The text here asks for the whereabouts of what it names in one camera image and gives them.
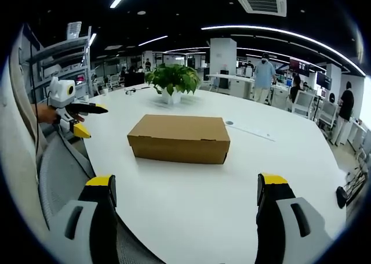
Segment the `person's left hand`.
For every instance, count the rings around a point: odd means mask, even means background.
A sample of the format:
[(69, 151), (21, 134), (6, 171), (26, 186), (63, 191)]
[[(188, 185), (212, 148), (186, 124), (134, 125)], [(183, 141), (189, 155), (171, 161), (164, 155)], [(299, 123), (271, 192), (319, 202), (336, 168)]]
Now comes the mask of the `person's left hand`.
[(39, 123), (53, 124), (57, 120), (56, 110), (46, 104), (37, 104), (35, 111), (38, 117)]

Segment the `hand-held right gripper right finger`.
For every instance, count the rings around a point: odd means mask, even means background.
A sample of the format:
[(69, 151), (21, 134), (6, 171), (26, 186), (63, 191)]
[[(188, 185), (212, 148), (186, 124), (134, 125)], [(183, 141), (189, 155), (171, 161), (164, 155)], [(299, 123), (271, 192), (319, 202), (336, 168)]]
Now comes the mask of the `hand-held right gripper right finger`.
[(322, 215), (279, 175), (257, 177), (256, 263), (315, 263), (330, 246)]

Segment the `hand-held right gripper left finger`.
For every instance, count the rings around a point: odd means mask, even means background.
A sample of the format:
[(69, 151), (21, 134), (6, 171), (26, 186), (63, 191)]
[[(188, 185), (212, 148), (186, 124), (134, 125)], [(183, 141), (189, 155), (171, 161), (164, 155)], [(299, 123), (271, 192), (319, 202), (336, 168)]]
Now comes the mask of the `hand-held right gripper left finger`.
[(77, 200), (51, 219), (49, 251), (56, 263), (117, 263), (115, 176), (87, 181)]

